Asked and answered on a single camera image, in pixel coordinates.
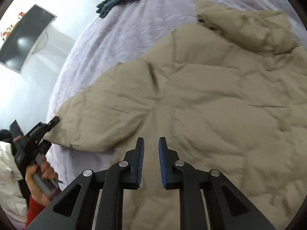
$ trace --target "jacket sleeve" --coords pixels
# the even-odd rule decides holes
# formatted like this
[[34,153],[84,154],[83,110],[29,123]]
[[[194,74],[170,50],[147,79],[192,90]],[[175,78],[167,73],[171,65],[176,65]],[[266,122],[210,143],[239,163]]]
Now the jacket sleeve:
[[27,222],[26,222],[26,228],[28,225],[40,214],[41,211],[43,211],[45,207],[37,203],[32,196],[30,196],[30,202],[29,202],[29,211],[27,214]]

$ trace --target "white wall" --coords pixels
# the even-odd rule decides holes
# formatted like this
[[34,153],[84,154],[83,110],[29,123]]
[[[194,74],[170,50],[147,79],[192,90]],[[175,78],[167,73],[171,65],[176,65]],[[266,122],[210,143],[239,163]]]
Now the white wall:
[[[65,34],[67,51],[71,38],[77,39],[85,27],[97,16],[96,5],[101,0],[14,0],[0,20],[0,30],[14,22],[17,13],[28,11],[35,3],[57,16],[53,26]],[[25,64],[22,75],[0,65],[0,128],[8,128],[17,119],[26,133],[39,121],[45,121],[47,109],[65,55],[32,56]]]

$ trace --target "person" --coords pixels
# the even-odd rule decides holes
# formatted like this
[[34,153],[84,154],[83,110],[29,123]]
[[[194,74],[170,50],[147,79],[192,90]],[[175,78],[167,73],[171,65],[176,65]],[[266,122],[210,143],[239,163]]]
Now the person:
[[[55,181],[59,181],[59,176],[54,169],[50,166],[47,162],[47,159],[44,155],[42,155],[42,165],[40,167],[42,172],[42,179],[54,179]],[[27,221],[26,221],[26,228],[28,225],[36,218],[37,215],[43,209],[49,205],[50,200],[48,197],[40,190],[40,188],[36,185],[35,181],[33,180],[33,175],[36,173],[36,170],[39,167],[37,164],[33,164],[27,167],[26,169],[26,183],[30,190],[30,202],[29,202],[29,210],[27,213]]]

